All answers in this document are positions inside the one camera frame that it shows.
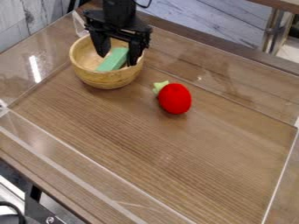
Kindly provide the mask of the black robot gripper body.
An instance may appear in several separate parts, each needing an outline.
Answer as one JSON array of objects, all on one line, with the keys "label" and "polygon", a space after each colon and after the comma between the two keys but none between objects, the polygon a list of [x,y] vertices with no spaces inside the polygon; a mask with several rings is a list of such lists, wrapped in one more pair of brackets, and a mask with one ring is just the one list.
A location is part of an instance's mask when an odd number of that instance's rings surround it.
[{"label": "black robot gripper body", "polygon": [[126,22],[116,19],[108,22],[103,10],[86,10],[86,30],[111,31],[111,37],[127,43],[132,40],[143,40],[146,48],[150,47],[152,27],[138,17],[132,16]]}]

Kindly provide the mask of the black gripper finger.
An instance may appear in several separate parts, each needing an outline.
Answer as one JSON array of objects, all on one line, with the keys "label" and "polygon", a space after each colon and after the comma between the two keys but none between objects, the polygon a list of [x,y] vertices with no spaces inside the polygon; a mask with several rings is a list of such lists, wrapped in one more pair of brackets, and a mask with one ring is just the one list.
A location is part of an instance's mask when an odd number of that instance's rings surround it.
[{"label": "black gripper finger", "polygon": [[132,40],[128,43],[128,60],[127,64],[135,66],[139,57],[143,55],[146,49],[146,42],[143,40]]},{"label": "black gripper finger", "polygon": [[111,31],[90,31],[91,40],[100,57],[106,57],[111,49]]}]

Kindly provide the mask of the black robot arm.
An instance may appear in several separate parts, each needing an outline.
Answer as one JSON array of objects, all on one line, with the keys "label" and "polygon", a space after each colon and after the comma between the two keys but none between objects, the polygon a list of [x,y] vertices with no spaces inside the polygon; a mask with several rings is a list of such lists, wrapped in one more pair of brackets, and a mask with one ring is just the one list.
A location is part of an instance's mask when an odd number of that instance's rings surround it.
[{"label": "black robot arm", "polygon": [[100,10],[84,10],[86,30],[98,55],[104,57],[111,49],[111,39],[128,43],[127,64],[135,66],[143,51],[150,47],[152,27],[138,17],[136,7],[148,8],[136,0],[103,0]]}]

